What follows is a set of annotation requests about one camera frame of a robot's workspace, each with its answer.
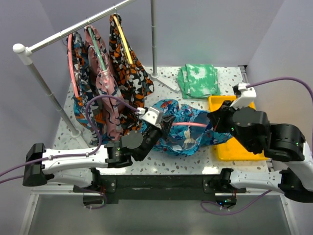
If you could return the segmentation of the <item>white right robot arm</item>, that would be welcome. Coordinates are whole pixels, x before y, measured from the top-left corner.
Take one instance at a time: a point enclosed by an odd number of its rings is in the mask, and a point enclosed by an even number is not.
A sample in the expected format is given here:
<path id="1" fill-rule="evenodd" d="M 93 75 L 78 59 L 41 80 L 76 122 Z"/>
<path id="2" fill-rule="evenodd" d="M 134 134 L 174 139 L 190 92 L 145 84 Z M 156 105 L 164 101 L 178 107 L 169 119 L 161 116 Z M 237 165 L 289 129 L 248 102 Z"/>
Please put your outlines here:
<path id="1" fill-rule="evenodd" d="M 265 112 L 251 107 L 235 109 L 231 101 L 207 116 L 217 133 L 230 133 L 248 152 L 283 162 L 287 169 L 268 173 L 248 173 L 223 169 L 218 187 L 257 188 L 284 194 L 301 203 L 313 201 L 313 157 L 302 132 L 291 124 L 271 124 Z"/>

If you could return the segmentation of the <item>pink wire hanger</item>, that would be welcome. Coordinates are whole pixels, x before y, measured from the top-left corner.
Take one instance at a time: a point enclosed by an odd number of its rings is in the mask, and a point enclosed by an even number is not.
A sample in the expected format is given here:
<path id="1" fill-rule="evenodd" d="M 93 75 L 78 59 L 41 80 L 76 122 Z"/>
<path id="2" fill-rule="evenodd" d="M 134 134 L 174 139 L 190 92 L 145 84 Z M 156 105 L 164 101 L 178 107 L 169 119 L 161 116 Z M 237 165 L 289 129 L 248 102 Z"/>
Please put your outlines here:
<path id="1" fill-rule="evenodd" d="M 207 127 L 207 124 L 201 124 L 201 123 L 194 123 L 194 122 L 174 122 L 172 124 L 172 127 L 173 126 L 192 126 L 192 127 L 201 127 L 201 128 L 206 128 Z M 190 134 L 187 135 L 185 141 L 183 144 L 194 144 L 195 143 L 195 140 L 190 138 Z"/>

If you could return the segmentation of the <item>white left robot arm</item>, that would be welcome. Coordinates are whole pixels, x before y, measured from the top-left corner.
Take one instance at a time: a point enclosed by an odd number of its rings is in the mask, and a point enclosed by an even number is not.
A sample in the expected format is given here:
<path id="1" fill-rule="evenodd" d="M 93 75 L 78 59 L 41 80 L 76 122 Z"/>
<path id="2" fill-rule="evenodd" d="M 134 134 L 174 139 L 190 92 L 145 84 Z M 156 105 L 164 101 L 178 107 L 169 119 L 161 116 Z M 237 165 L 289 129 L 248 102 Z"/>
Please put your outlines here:
<path id="1" fill-rule="evenodd" d="M 26 155 L 22 184 L 37 187 L 65 183 L 96 192 L 101 188 L 97 168 L 125 168 L 144 160 L 160 139 L 167 138 L 174 119 L 174 115 L 164 115 L 156 124 L 143 119 L 147 125 L 143 132 L 130 131 L 100 148 L 59 151 L 36 143 Z"/>

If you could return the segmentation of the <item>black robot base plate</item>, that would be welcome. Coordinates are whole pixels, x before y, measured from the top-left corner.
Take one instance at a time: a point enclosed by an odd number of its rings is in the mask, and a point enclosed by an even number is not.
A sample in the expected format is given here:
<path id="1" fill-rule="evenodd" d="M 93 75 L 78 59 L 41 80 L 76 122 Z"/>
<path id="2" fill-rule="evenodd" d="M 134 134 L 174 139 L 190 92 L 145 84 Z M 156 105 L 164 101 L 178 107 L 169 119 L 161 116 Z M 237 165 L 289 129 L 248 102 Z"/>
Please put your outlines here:
<path id="1" fill-rule="evenodd" d="M 245 193 L 226 183 L 230 169 L 220 174 L 100 175 L 93 173 L 91 186 L 74 186 L 89 205 L 117 204 L 121 200 L 214 200 L 217 193 Z"/>

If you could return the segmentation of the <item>blue shark print shorts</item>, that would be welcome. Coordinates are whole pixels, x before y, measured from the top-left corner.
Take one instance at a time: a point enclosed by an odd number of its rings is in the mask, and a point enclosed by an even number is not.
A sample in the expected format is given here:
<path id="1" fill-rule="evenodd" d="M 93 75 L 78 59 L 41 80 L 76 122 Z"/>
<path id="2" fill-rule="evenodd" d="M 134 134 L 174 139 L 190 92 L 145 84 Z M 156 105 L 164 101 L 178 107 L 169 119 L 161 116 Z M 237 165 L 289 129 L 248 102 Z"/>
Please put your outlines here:
<path id="1" fill-rule="evenodd" d="M 217 133 L 208 118 L 209 111 L 179 104 L 175 99 L 163 99 L 153 105 L 163 111 L 164 115 L 173 115 L 174 123 L 198 123 L 200 126 L 172 126 L 166 140 L 159 139 L 153 146 L 157 152 L 170 155 L 193 155 L 202 146 L 217 145 L 227 142 L 232 136 L 229 133 Z"/>

